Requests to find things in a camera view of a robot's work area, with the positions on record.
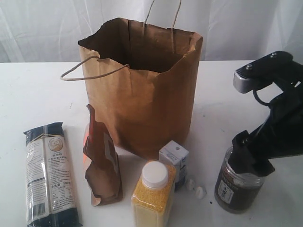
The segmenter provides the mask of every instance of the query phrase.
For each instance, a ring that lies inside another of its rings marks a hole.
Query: jar label
[[[227,186],[227,184],[223,180],[221,180],[218,188],[218,195],[221,200],[223,200],[227,204],[230,204],[233,196],[233,190],[230,189],[230,187]]]

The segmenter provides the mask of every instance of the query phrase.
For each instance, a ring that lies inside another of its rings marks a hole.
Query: dark brown contents
[[[233,213],[246,211],[255,200],[261,186],[241,188],[233,183],[228,172],[220,170],[215,186],[215,198],[225,210]]]

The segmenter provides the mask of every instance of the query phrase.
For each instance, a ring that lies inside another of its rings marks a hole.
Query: small white box
[[[189,152],[175,141],[171,141],[159,151],[159,161],[174,165],[176,173],[176,189],[181,187],[185,182],[187,156]]]

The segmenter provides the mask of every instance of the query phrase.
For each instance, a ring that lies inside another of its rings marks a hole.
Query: brown paper bag
[[[202,46],[199,34],[116,18],[78,44],[83,62],[62,78],[84,63],[89,103],[116,145],[158,159],[169,141],[185,141]]]
[[[85,178],[92,191],[91,204],[105,205],[122,200],[119,159],[104,123],[95,121],[95,110],[90,113],[89,134],[84,152]]]

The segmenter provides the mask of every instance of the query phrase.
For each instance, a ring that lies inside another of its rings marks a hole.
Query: white bottle cap lid
[[[149,189],[161,189],[167,184],[168,180],[168,170],[161,162],[149,162],[142,169],[142,183]]]

